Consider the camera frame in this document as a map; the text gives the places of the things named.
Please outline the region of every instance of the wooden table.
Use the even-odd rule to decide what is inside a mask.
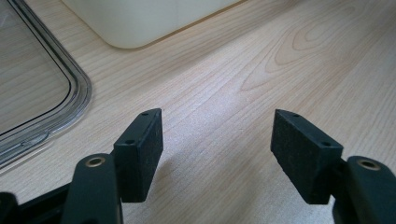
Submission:
[[[72,178],[136,115],[163,109],[164,151],[125,223],[332,223],[270,151],[274,111],[305,116],[396,171],[396,1],[247,0],[141,50],[115,49],[60,0],[28,0],[88,74],[92,103],[48,150],[0,177],[26,202]]]

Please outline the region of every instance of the white plastic box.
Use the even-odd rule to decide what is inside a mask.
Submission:
[[[63,1],[108,44],[134,49],[241,0]]]

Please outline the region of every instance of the transparent plastic lid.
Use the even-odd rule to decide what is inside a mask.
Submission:
[[[3,169],[76,121],[92,87],[22,0],[0,1],[0,40]]]

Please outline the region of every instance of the screw hole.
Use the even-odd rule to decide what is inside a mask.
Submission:
[[[329,142],[322,142],[322,145],[325,147],[330,147],[332,144],[330,144]]]
[[[125,144],[127,145],[134,145],[134,140],[126,140]]]
[[[367,170],[379,171],[381,167],[373,161],[359,160],[358,164]]]
[[[81,224],[98,224],[98,223],[99,223],[98,220],[91,218],[83,221]]]
[[[103,157],[95,157],[85,162],[85,165],[88,167],[96,167],[102,165],[103,163],[105,163],[105,161],[106,159]]]

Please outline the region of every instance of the light wood tabletop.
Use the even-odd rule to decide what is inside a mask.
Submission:
[[[84,117],[0,177],[20,203],[112,150],[142,111],[163,110],[148,199],[125,223],[332,223],[270,151],[276,108],[396,172],[396,1],[247,0],[145,49],[106,44],[60,0],[28,0],[90,77]]]

